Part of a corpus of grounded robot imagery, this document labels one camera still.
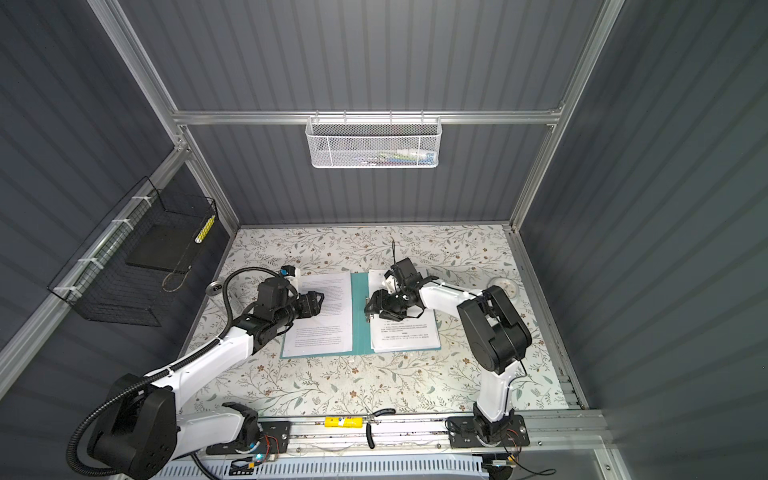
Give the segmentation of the Chinese title paper sheet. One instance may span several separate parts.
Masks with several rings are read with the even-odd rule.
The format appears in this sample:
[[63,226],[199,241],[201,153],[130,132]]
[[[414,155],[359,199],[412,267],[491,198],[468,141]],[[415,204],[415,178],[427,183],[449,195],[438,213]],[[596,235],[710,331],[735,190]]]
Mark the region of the Chinese title paper sheet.
[[424,312],[414,306],[402,321],[386,320],[366,313],[370,328],[370,343],[374,353],[439,350],[441,340],[435,312]]

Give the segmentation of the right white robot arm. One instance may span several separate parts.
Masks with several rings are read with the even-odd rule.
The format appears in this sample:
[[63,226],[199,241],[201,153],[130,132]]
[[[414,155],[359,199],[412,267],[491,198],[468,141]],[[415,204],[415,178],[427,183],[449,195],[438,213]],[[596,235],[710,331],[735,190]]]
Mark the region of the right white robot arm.
[[509,387],[523,369],[532,335],[506,292],[498,285],[467,290],[435,276],[423,276],[408,258],[384,273],[364,312],[401,322],[419,308],[461,321],[470,351],[481,367],[480,390],[473,404],[474,430],[486,445],[500,442],[512,426]]

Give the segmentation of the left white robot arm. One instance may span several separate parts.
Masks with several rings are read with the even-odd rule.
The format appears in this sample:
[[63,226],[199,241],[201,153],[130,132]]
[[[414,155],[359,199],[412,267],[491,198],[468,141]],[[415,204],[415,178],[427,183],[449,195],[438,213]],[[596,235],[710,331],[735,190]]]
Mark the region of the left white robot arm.
[[266,277],[255,300],[241,311],[235,311],[230,296],[233,279],[221,282],[225,324],[220,333],[164,367],[143,376],[127,374],[113,384],[69,440],[66,460],[72,470],[89,477],[149,479],[170,461],[196,457],[213,445],[231,444],[258,456],[276,451],[278,441],[264,433],[251,407],[228,401],[197,414],[182,409],[220,374],[317,322],[341,318],[341,344],[330,350],[352,351],[354,302],[362,295],[349,274],[300,281],[289,267],[262,272]]

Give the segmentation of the teal file folder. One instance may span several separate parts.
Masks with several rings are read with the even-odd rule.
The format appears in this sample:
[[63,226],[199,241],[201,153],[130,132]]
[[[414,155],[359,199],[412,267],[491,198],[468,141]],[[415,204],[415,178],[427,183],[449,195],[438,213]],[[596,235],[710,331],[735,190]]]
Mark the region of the teal file folder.
[[364,307],[384,287],[384,272],[336,273],[303,277],[300,291],[324,294],[318,316],[299,319],[283,341],[283,359],[374,354]]

